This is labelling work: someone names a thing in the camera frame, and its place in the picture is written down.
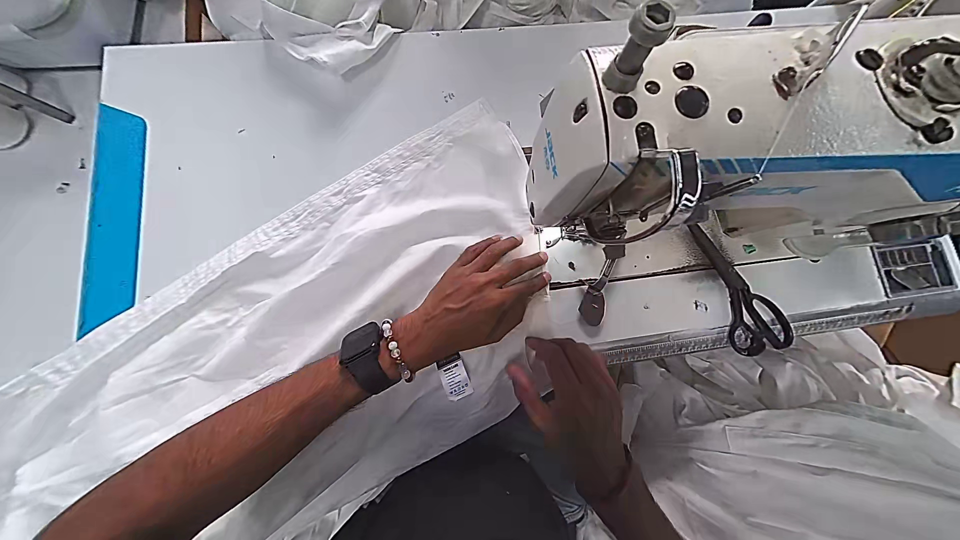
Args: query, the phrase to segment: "person's right hand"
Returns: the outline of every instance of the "person's right hand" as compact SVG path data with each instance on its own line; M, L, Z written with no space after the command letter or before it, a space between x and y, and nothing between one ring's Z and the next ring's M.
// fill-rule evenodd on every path
M496 343L523 320L550 274L515 282L546 263L546 253L502 260L516 236L491 236L465 249L417 309L394 324L404 361L417 371L454 353Z
M511 364L507 373L516 398L547 446L565 457L588 503L606 498L630 473L620 439L623 405L606 361L590 347L572 339L527 338L527 346L546 365L553 382L549 404L526 370Z

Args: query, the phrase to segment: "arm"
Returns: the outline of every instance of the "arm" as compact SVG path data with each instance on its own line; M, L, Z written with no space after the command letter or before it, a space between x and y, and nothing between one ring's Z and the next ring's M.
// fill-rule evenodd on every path
M571 465L577 491L620 540L679 540L640 468L624 452L623 407L606 361L571 339L528 338L527 345L546 365L554 400L545 404L519 366L508 366L507 371L516 397L547 445Z
M488 238L467 248L426 300L394 324L417 371L458 351L499 341L549 283L546 254L500 259L520 244ZM381 344L380 366L399 380ZM192 538L256 491L321 431L369 397L336 354L254 392L146 453L67 508L38 536Z

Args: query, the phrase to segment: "bead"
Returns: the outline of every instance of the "bead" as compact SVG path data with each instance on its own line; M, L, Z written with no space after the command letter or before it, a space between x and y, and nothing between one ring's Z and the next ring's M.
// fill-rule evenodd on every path
M407 367L407 364L403 362L400 362L400 376L403 378L404 382L414 381L414 372L410 371L410 368Z

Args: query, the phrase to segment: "smartwatch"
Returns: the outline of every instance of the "smartwatch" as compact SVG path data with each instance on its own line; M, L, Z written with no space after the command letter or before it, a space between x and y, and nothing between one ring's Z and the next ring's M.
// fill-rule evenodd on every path
M381 339L383 331L380 325L367 323L348 333L340 344L340 365L371 395L379 394L396 383L380 367Z

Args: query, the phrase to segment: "watch face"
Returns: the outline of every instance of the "watch face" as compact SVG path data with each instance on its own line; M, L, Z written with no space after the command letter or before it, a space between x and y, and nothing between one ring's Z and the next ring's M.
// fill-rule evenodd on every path
M369 351L380 349L380 326L376 323L367 323L347 334L341 344L341 356L345 360L352 360Z

